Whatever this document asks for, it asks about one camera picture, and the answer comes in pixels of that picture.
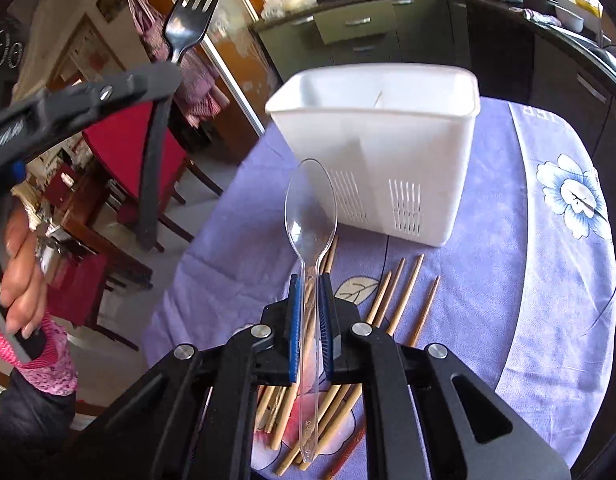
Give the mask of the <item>person's left hand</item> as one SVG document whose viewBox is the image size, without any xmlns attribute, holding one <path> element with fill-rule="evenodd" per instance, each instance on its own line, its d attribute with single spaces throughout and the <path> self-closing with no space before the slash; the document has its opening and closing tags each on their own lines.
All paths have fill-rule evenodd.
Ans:
<svg viewBox="0 0 616 480">
<path fill-rule="evenodd" d="M 8 310 L 5 328 L 28 339 L 46 313 L 46 281 L 37 259 L 37 235 L 31 231 L 23 203 L 13 196 L 4 232 L 9 260 L 2 278 L 0 304 Z"/>
</svg>

